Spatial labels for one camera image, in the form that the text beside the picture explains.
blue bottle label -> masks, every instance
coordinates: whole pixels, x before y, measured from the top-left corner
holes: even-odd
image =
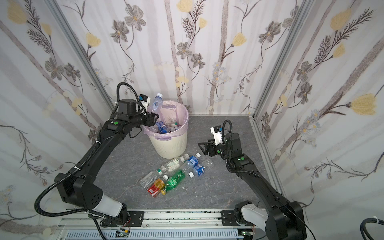
[[[189,161],[193,164],[193,166],[196,166],[199,163],[199,160],[195,156],[190,157]]]
[[[196,171],[197,171],[197,175],[200,176],[201,174],[204,173],[204,167],[201,165],[201,164],[198,164],[196,167],[195,167]]]

gray marble tabletop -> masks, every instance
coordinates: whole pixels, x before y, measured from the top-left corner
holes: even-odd
[[[221,125],[225,119],[231,120],[233,132],[239,133],[243,152],[268,179],[248,117],[190,117],[185,153],[190,156],[201,153],[197,143],[213,139],[210,127]],[[148,136],[140,133],[134,139],[125,138],[114,149],[94,184],[109,197],[126,203],[128,209],[232,209],[245,200],[258,203],[259,199],[249,186],[236,174],[228,172],[224,160],[219,156],[210,159],[214,167],[204,175],[187,176],[175,189],[154,198],[141,187],[139,180],[169,159],[160,157]]]

floral wallpaper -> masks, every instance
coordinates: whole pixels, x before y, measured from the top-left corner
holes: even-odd
[[[285,193],[317,239],[361,239],[362,220],[384,214],[383,7],[315,1],[256,115]]]
[[[195,114],[253,114],[301,3],[57,2],[112,100],[124,81]]]
[[[44,2],[0,6],[0,238],[51,239],[60,218],[37,215],[34,201],[87,152],[110,111]],[[49,212],[68,206],[56,190],[42,201]]]

green plastic bottle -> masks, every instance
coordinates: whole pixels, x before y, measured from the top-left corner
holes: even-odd
[[[185,173],[183,173],[181,169],[178,170],[172,177],[168,179],[167,185],[161,190],[161,193],[166,195],[169,190],[174,189],[184,178]]]

trash can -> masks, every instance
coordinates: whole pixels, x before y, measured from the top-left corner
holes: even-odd
[[[170,124],[170,119],[176,118],[179,129],[170,133],[155,133],[149,127],[143,126],[144,134],[149,136],[156,152],[163,158],[172,159],[181,156],[187,148],[187,131],[189,113],[187,108],[175,101],[164,101],[160,109],[158,121]]]

